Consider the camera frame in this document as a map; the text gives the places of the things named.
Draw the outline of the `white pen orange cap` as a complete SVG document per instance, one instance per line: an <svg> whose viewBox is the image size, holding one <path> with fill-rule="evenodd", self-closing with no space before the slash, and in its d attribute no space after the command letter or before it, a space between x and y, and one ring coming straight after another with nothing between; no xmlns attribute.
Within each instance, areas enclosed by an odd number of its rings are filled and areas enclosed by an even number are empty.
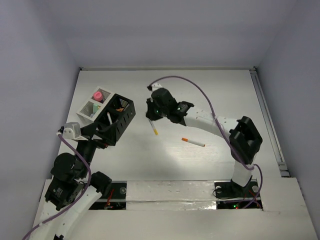
<svg viewBox="0 0 320 240"><path fill-rule="evenodd" d="M196 146L200 146L200 147L205 147L205 146L206 146L206 145L205 145L204 143L202 143L202 142L195 141L195 140L188 139L188 138L184 138L184 137L183 137L181 140L184 141L184 142L187 142L187 143L196 145Z"/></svg>

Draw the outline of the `white pen pink cap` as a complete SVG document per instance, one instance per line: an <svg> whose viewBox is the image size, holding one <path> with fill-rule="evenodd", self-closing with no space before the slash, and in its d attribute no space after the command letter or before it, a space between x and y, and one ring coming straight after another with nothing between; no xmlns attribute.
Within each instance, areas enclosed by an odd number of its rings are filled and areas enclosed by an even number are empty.
<svg viewBox="0 0 320 240"><path fill-rule="evenodd" d="M112 124L113 124L113 121L112 121L112 118L111 118L110 113L107 112L106 114L107 114L107 118L108 118L108 120L109 120L110 125L112 125Z"/></svg>

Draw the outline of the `green highlighter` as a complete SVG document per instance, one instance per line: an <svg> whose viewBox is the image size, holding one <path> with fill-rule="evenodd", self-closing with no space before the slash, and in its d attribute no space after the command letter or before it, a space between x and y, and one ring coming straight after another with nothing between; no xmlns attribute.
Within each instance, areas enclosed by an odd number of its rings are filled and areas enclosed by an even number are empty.
<svg viewBox="0 0 320 240"><path fill-rule="evenodd" d="M94 103L93 104L93 106L92 106L92 115L94 116L97 112L98 112L98 110L100 109L100 105L98 105L98 104L96 104L96 103Z"/></svg>

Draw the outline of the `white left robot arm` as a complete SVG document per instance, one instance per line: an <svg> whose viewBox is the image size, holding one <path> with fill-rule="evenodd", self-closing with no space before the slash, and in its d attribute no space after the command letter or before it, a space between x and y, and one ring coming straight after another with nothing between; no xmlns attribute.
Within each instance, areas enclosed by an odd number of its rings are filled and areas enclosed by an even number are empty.
<svg viewBox="0 0 320 240"><path fill-rule="evenodd" d="M100 198L113 196L112 179L100 171L92 172L90 165L97 149L117 143L117 124L94 122L80 127L77 122L69 122L58 130L57 136L72 152L61 153L54 160L39 230L33 239L70 239L90 207Z"/></svg>

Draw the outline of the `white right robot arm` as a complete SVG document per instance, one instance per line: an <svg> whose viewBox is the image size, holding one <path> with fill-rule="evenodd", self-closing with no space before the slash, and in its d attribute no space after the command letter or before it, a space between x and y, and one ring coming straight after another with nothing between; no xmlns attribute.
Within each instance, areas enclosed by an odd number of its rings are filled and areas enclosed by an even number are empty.
<svg viewBox="0 0 320 240"><path fill-rule="evenodd" d="M221 137L230 148L234 163L230 182L216 185L218 198L241 198L249 189L253 164L263 139L253 121L243 116L240 119L215 116L187 101L176 101L169 90L162 86L148 86L151 92L146 100L145 116L150 121L163 118L174 124L197 128Z"/></svg>

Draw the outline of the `white pen yellow cap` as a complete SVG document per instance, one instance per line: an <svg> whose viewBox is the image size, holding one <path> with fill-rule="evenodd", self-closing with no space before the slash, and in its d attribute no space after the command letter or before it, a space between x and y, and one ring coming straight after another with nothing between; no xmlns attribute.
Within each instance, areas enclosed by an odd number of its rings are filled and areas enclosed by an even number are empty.
<svg viewBox="0 0 320 240"><path fill-rule="evenodd" d="M155 125L154 125L154 123L153 123L153 121L152 120L148 120L149 121L149 123L150 123L150 125L151 125L151 127L152 127L152 130L153 130L153 132L154 132L154 134L156 135L156 136L158 136L159 135L159 133L158 133L158 131L157 131L157 129L156 129L156 127L155 127Z"/></svg>

